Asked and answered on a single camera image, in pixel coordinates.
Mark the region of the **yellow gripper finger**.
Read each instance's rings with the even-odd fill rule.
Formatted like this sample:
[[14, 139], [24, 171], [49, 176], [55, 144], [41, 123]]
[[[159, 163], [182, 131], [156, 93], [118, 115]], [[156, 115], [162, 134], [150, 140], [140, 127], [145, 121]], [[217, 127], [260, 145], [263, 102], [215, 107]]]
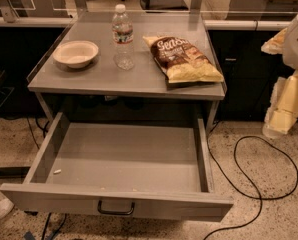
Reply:
[[279, 31], [275, 36], [262, 45], [261, 51], [271, 55], [281, 54], [283, 52], [286, 32], [286, 28]]
[[298, 119], [298, 71], [279, 77], [273, 87], [262, 133], [272, 139], [287, 135]]

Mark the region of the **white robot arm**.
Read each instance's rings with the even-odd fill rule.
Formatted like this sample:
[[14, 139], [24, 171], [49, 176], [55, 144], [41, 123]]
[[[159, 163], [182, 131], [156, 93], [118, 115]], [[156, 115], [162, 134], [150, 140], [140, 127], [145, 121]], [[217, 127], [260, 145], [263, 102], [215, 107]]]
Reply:
[[265, 115], [262, 132], [275, 139], [286, 135], [298, 119], [298, 14], [288, 27], [265, 42], [261, 51], [281, 54], [283, 63], [294, 70], [288, 78], [278, 78]]

